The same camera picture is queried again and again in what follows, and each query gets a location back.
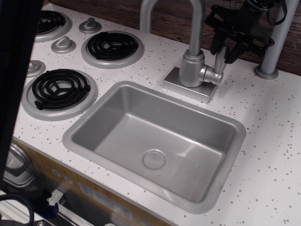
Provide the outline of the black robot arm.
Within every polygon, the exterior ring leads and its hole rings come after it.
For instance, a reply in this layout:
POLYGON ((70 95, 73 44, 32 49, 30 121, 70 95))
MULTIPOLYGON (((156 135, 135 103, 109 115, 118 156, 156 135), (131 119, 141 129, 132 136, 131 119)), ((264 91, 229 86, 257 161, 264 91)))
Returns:
POLYGON ((265 13, 270 25, 283 23, 287 15, 287 7, 284 1, 280 0, 279 3, 284 16, 275 22, 270 21, 269 17, 269 11, 275 4, 274 0, 246 0, 240 9, 212 5, 211 13, 205 20, 205 23, 215 32, 210 46, 211 54, 215 55, 229 38, 236 44, 226 56, 225 63, 234 63, 245 52, 263 57, 275 42, 260 25, 260 18, 265 13))

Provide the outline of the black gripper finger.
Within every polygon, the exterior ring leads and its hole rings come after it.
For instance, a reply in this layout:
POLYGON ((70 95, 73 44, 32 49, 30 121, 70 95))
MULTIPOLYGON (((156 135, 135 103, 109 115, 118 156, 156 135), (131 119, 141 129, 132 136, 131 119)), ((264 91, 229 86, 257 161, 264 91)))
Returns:
POLYGON ((230 51, 230 54, 226 57, 225 63, 232 64, 238 60, 241 55, 243 55, 248 50, 248 45, 244 42, 236 43, 233 49, 230 51))
POLYGON ((212 55, 215 55, 219 48, 223 45, 225 40, 227 39, 227 35, 223 30, 216 30, 214 31, 215 35, 213 36, 211 46, 210 46, 210 52, 212 55))

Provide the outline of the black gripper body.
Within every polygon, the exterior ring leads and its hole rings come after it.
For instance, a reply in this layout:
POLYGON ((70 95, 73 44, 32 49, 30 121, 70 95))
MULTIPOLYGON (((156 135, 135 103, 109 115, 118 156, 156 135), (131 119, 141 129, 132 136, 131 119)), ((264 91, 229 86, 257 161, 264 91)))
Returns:
POLYGON ((260 18, 273 6, 273 0, 246 0, 240 9, 212 5, 205 23, 214 31, 223 30, 227 38, 235 43, 246 43, 246 52, 251 51, 262 57, 275 42, 260 25, 260 18))

